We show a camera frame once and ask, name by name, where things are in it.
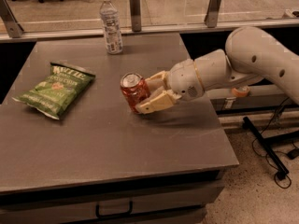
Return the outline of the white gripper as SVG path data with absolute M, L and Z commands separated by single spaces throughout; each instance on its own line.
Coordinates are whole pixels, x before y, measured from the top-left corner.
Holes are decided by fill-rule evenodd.
M 199 77 L 197 66 L 192 59 L 174 65 L 170 71 L 161 71 L 146 79 L 150 92 L 159 88 L 149 98 L 135 106 L 141 114 L 149 114 L 166 110 L 174 106 L 179 99 L 190 101 L 204 94 L 202 80 Z

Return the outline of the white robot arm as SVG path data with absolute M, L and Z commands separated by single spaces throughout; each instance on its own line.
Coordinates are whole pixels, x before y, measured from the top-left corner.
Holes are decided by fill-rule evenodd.
M 299 56 L 256 27 L 240 27 L 226 39 L 225 48 L 146 79 L 150 97 L 135 108 L 148 114 L 190 101 L 218 88 L 238 88 L 267 79 L 299 103 Z

